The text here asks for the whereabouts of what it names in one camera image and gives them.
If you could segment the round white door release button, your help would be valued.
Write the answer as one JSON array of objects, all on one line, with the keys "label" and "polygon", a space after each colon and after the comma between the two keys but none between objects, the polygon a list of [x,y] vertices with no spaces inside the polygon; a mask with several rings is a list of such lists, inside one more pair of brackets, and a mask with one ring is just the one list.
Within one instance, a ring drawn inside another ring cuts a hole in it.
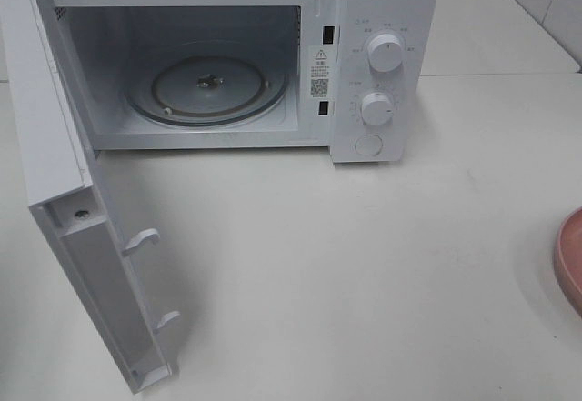
[{"label": "round white door release button", "polygon": [[376,156],[383,149],[383,141],[378,135],[363,135],[356,140],[355,150],[363,156]]}]

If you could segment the white upper power knob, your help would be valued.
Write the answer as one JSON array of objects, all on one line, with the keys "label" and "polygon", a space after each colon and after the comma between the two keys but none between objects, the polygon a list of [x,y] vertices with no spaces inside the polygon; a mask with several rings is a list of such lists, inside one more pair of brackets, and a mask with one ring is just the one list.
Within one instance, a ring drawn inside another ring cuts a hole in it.
[{"label": "white upper power knob", "polygon": [[400,67],[404,52],[403,40],[393,31],[380,32],[366,44],[368,62],[378,73],[388,73]]}]

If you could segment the white microwave oven body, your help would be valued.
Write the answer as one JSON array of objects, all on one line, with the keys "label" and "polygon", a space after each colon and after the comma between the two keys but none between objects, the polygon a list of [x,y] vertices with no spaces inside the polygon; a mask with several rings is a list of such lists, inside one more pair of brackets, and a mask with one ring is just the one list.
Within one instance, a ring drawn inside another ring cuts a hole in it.
[{"label": "white microwave oven body", "polygon": [[[416,89],[436,0],[53,0],[66,15],[86,108],[83,125],[95,151],[325,147],[336,163],[391,162],[404,151],[409,100]],[[393,31],[403,64],[378,73],[366,44]],[[296,74],[268,111],[213,127],[152,121],[125,98],[128,65],[157,48],[198,41],[237,41],[295,49]],[[360,113],[370,93],[389,95],[384,125]],[[356,140],[378,135],[376,156]]]}]

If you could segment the white microwave door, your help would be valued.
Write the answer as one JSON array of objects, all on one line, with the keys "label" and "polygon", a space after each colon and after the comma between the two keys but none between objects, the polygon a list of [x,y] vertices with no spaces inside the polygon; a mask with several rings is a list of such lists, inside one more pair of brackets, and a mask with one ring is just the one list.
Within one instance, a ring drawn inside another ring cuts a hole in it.
[{"label": "white microwave door", "polygon": [[83,125],[73,45],[53,0],[1,0],[1,26],[30,212],[131,391],[171,376],[132,263],[159,240],[125,237]]}]

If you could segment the white timer knob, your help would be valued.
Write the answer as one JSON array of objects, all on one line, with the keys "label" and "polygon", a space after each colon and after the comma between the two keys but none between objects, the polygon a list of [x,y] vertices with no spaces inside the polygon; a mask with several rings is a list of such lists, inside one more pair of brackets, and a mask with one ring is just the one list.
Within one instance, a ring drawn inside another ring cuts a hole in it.
[{"label": "white timer knob", "polygon": [[395,111],[392,98],[384,93],[374,92],[365,95],[361,100],[360,113],[366,125],[387,124]]}]

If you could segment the pink round plate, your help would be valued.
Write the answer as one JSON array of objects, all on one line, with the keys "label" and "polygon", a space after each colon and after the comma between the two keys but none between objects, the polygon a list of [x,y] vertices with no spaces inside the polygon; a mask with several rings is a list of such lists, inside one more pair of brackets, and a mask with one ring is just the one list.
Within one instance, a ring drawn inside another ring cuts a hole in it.
[{"label": "pink round plate", "polygon": [[574,310],[581,315],[581,209],[564,219],[557,232],[553,267],[557,282]]}]

